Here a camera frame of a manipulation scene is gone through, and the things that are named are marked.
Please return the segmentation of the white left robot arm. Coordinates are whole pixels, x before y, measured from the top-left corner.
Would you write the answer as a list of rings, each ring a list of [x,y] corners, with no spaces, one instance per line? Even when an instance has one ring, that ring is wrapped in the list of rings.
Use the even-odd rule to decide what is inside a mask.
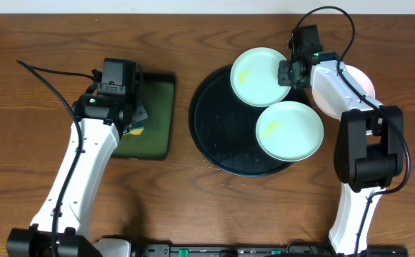
[[[20,63],[60,100],[71,119],[69,145],[49,195],[26,229],[14,228],[9,256],[130,256],[123,239],[91,243],[91,211],[104,169],[131,125],[144,85],[140,64],[106,58],[92,85],[73,104],[43,77],[39,67]]]

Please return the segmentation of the green and yellow sponge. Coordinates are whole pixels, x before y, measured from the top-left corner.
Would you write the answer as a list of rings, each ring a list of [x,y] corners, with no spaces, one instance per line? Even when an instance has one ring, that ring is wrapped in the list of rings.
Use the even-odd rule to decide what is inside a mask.
[[[135,123],[129,124],[123,132],[123,135],[135,135],[139,136],[144,130],[144,122],[143,121],[137,121]]]

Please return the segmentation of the pale pink plate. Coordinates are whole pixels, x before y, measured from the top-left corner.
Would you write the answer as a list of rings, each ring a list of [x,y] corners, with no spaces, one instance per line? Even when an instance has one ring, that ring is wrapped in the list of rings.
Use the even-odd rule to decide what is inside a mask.
[[[375,105],[380,104],[376,101],[374,85],[369,77],[356,67],[341,63],[343,75],[349,82],[356,87],[361,95],[366,94],[369,100],[373,100]],[[369,111],[371,107],[360,104],[360,99],[344,84],[339,76],[336,75],[336,62],[327,61],[316,65],[311,72],[312,96],[316,105],[328,116],[340,119],[341,114],[352,109]]]

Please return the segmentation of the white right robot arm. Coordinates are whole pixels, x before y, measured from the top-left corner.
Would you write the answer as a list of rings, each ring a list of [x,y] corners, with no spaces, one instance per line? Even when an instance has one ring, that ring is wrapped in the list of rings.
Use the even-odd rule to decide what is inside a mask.
[[[325,51],[315,25],[296,26],[291,58],[278,68],[280,86],[311,88],[338,116],[334,169],[342,183],[336,220],[329,231],[338,256],[367,252],[367,233],[378,200],[403,169],[403,114],[370,96],[334,51]]]

